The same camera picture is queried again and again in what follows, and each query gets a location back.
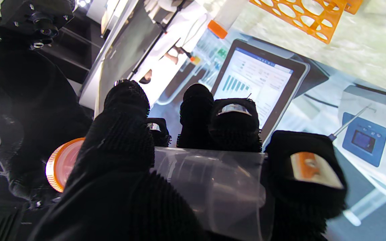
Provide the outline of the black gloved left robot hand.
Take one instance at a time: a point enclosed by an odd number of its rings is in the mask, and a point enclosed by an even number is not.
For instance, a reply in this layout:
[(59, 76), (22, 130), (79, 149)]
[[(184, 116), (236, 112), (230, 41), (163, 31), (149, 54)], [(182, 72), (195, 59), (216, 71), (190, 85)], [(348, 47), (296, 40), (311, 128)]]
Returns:
[[(150, 171), (156, 135), (150, 105), (135, 81), (106, 96), (89, 129), (61, 200), (30, 241), (231, 241), (206, 231), (187, 201)], [(193, 84), (181, 104), (177, 147), (260, 153), (259, 121), (249, 98), (216, 99)], [(271, 240), (324, 241), (326, 221), (346, 209), (347, 182), (325, 135), (277, 130), (265, 149), (275, 196)]]

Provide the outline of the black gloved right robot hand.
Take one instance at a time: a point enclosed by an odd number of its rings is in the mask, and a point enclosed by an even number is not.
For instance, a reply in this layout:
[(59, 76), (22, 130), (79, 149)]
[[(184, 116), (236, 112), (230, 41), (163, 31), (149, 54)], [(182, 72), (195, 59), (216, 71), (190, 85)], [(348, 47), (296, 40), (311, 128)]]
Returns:
[(0, 166), (12, 195), (32, 209), (54, 204), (45, 162), (91, 124), (57, 65), (24, 40), (0, 41)]

